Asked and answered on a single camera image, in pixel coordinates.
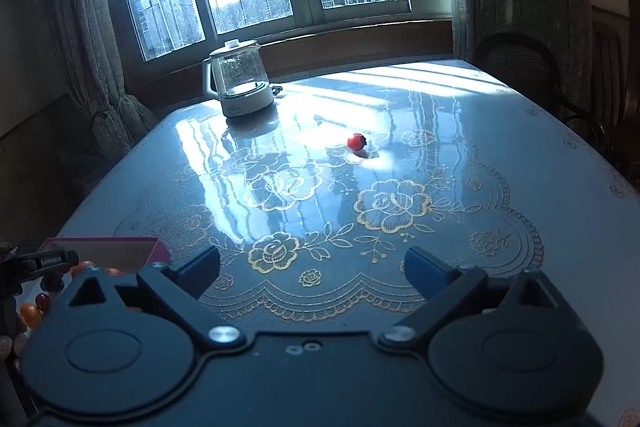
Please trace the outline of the red tomato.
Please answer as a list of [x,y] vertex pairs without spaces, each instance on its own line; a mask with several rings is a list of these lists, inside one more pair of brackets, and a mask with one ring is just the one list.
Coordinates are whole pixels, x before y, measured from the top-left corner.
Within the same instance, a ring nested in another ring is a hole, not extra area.
[[363,152],[368,144],[367,138],[361,133],[354,133],[347,139],[347,147],[354,153]]

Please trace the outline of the orange tangerine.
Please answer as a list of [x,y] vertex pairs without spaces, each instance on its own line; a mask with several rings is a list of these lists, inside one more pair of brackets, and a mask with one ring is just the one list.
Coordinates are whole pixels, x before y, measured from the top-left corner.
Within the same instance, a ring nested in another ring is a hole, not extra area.
[[85,273],[89,271],[104,272],[110,277],[119,277],[119,275],[122,275],[122,271],[120,271],[119,269],[116,269],[116,268],[104,269],[99,267],[99,265],[96,265],[93,261],[86,260],[86,261],[79,262],[78,265],[75,265],[72,269],[70,269],[70,276],[73,277],[74,279],[75,277],[78,277],[78,275],[80,275],[81,273]]

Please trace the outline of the red cherry tomato oval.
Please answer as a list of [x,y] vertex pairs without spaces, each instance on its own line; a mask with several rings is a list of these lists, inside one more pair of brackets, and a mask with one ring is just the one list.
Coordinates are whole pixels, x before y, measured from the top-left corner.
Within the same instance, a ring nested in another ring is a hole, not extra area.
[[42,314],[49,312],[52,306],[52,300],[46,293],[40,293],[35,298],[35,305]]

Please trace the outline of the small orange tomato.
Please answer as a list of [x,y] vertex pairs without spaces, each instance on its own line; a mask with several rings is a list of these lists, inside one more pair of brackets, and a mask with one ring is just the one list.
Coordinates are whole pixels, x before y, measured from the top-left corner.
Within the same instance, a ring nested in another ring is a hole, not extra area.
[[36,329],[43,319],[43,314],[35,303],[23,303],[20,308],[20,314],[29,329]]

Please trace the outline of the pink rimmed white tray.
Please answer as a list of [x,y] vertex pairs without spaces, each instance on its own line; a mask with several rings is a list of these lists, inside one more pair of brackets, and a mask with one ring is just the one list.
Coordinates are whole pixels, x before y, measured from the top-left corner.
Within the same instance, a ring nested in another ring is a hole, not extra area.
[[100,268],[134,273],[154,262],[170,262],[170,252],[157,237],[53,237],[40,251],[76,251],[81,261],[91,260]]

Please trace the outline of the glass electric kettle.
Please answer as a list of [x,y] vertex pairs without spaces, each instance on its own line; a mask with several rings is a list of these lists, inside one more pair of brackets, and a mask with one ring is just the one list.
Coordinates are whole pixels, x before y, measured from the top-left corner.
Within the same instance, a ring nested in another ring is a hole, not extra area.
[[203,94],[220,103],[227,118],[269,107],[274,94],[256,40],[226,41],[202,62]]

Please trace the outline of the dark chair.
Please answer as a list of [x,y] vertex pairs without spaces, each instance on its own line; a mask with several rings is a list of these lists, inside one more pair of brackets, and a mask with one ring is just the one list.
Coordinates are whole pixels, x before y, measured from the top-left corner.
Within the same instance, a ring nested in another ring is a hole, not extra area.
[[476,47],[472,64],[554,117],[561,116],[563,97],[558,61],[539,40],[521,32],[499,32]]

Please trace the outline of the left grey curtain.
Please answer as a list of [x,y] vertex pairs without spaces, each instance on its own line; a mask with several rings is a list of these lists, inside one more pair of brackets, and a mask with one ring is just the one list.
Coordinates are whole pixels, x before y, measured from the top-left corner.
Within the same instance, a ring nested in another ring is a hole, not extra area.
[[125,87],[107,0],[42,0],[70,98],[99,154],[126,155],[154,127],[154,116]]

